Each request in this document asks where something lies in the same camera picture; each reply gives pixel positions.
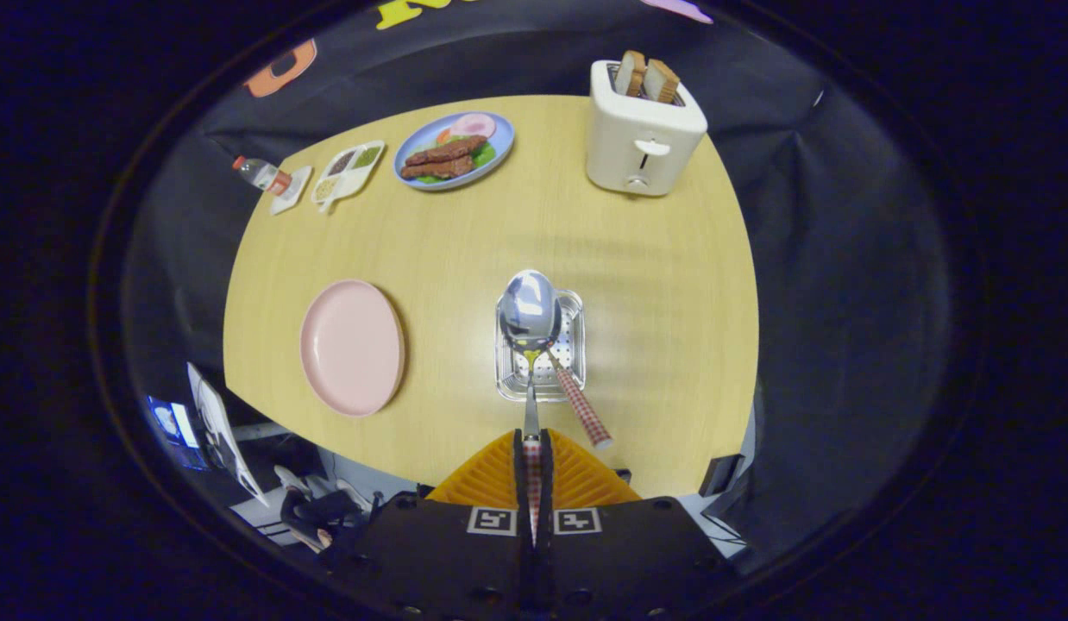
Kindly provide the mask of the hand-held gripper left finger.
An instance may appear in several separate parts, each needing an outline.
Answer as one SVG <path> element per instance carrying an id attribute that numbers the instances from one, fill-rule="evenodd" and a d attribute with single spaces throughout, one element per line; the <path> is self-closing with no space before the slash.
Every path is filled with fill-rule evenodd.
<path id="1" fill-rule="evenodd" d="M 515 620 L 529 604 L 529 503 L 521 433 L 480 449 L 430 492 L 400 492 L 337 535 L 326 569 L 400 620 Z"/>

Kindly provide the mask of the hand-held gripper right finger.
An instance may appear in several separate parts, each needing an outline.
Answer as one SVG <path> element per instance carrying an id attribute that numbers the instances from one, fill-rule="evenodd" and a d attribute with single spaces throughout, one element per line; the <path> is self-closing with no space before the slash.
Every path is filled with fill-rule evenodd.
<path id="1" fill-rule="evenodd" d="M 731 594 L 738 573 L 679 499 L 640 498 L 553 430 L 538 466 L 540 618 L 688 620 Z"/>

